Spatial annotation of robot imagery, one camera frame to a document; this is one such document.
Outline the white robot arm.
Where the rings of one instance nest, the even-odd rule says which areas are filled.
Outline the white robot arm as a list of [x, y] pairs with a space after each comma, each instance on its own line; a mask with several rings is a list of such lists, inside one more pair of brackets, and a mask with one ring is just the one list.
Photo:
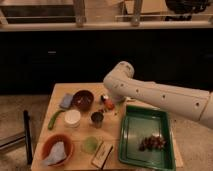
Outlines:
[[131, 97], [213, 129], [213, 91], [140, 81], [133, 75], [133, 66], [121, 61], [104, 77], [115, 103]]

